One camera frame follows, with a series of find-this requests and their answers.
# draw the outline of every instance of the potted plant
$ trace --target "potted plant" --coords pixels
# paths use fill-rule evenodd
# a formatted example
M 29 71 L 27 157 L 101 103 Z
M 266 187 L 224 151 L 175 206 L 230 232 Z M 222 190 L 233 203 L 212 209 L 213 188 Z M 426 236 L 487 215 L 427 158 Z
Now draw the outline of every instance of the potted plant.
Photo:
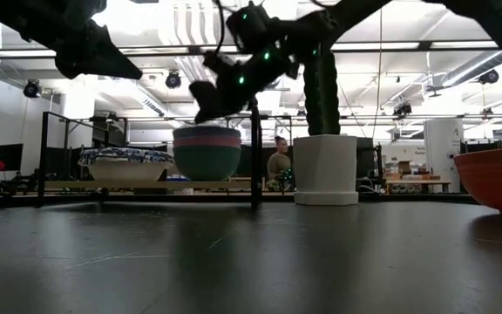
M 294 140 L 295 202 L 352 205 L 356 192 L 357 138 L 340 134 L 335 56 L 330 48 L 305 64 L 309 137 Z

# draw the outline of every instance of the white column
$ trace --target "white column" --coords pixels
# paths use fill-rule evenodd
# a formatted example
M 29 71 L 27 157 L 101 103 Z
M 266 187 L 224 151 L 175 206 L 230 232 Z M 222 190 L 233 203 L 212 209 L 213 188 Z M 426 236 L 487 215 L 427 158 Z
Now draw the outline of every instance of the white column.
M 428 170 L 450 180 L 450 192 L 460 192 L 460 179 L 452 158 L 460 154 L 460 143 L 464 140 L 462 119 L 428 120 L 424 137 Z
M 85 119 L 94 115 L 98 76 L 81 76 L 61 96 L 62 114 L 69 119 Z M 92 129 L 88 126 L 69 126 L 69 147 L 91 147 Z

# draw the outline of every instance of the black metal frame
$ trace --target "black metal frame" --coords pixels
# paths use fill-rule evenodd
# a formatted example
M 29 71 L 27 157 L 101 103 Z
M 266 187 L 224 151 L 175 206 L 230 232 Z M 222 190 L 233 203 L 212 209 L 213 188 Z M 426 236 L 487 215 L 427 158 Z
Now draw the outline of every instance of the black metal frame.
M 117 197 L 116 195 L 75 195 L 76 197 L 71 197 L 69 195 L 65 196 L 45 196 L 45 182 L 46 182 L 46 155 L 47 155 L 47 142 L 48 142 L 48 132 L 49 132 L 49 119 L 50 116 L 55 116 L 60 119 L 60 121 L 65 123 L 65 134 L 64 134 L 64 166 L 65 174 L 69 173 L 69 154 L 67 153 L 69 146 L 69 130 L 71 124 L 78 124 L 82 126 L 88 126 L 92 129 L 98 129 L 105 132 L 105 145 L 109 144 L 109 131 L 102 129 L 97 126 L 91 126 L 84 123 L 81 119 L 68 119 L 59 114 L 45 112 L 42 118 L 42 139 L 40 147 L 40 164 L 38 173 L 38 193 L 37 202 L 38 207 L 43 207 L 47 204 L 55 204 L 60 202 L 76 202 L 76 201 L 164 201 L 164 202 L 250 202 L 251 209 L 256 210 L 262 204 L 262 164 L 261 164 L 261 152 L 262 152 L 262 128 L 261 128 L 261 115 L 259 114 L 259 108 L 256 106 L 252 108 L 251 114 L 251 146 L 252 146 L 252 179 L 251 179 L 251 196 L 240 196 L 240 195 L 207 195 L 207 196 L 193 196 L 193 197 L 180 197 L 179 195 L 126 195 Z M 129 126 L 129 121 L 127 118 L 123 118 L 125 122 L 125 135 L 124 142 L 127 144 L 127 128 Z

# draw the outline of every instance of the green cactus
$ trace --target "green cactus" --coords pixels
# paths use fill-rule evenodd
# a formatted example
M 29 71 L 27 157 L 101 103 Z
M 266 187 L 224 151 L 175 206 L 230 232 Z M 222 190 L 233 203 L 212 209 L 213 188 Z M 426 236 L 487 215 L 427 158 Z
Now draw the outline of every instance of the green cactus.
M 305 64 L 305 109 L 309 135 L 340 134 L 338 84 L 335 55 L 326 49 Z

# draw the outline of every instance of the bowl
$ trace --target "bowl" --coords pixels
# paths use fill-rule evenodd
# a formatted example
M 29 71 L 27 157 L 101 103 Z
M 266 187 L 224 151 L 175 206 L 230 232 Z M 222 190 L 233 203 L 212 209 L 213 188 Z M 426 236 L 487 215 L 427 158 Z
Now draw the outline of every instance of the bowl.
M 468 193 L 502 213 L 502 149 L 461 154 L 454 163 Z
M 192 181 L 224 181 L 240 164 L 241 134 L 217 126 L 196 126 L 173 131 L 173 159 Z
M 108 147 L 84 150 L 78 164 L 88 167 L 98 181 L 156 181 L 173 165 L 173 158 L 165 152 Z

